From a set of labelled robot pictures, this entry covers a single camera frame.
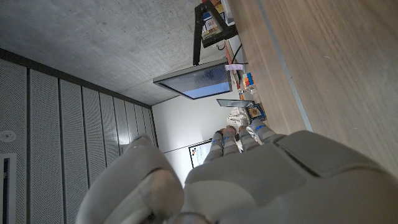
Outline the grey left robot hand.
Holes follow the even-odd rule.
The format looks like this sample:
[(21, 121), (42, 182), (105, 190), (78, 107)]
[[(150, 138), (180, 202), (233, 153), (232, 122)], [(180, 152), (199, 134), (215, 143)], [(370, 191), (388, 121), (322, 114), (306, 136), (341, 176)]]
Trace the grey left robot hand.
[(217, 131), (181, 182), (149, 136), (94, 181), (77, 223), (396, 223), (397, 178), (310, 131)]

